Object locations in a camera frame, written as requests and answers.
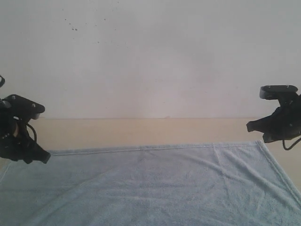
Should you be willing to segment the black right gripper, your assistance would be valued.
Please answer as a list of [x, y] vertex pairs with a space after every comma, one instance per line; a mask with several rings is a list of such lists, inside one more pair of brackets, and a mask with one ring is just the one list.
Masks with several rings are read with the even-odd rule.
[[264, 132], [264, 143], [296, 138], [301, 133], [301, 96], [278, 107], [271, 116], [249, 121], [246, 128], [248, 132]]

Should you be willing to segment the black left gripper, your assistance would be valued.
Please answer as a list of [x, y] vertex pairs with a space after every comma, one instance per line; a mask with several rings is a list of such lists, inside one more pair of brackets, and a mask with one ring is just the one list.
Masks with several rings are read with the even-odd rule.
[[35, 134], [35, 129], [26, 121], [12, 115], [0, 115], [0, 156], [12, 161], [23, 160], [30, 164], [39, 161], [46, 164], [51, 154], [45, 151], [31, 138], [28, 129]]

